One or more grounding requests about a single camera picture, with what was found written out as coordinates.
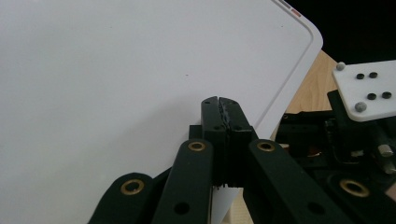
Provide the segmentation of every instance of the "white board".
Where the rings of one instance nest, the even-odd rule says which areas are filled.
[[[396,116],[395,70],[396,61],[385,61],[348,64],[332,71],[350,119],[363,122]]]
[[[172,165],[211,96],[269,137],[321,44],[270,0],[1,1],[0,223],[87,223],[119,176]]]

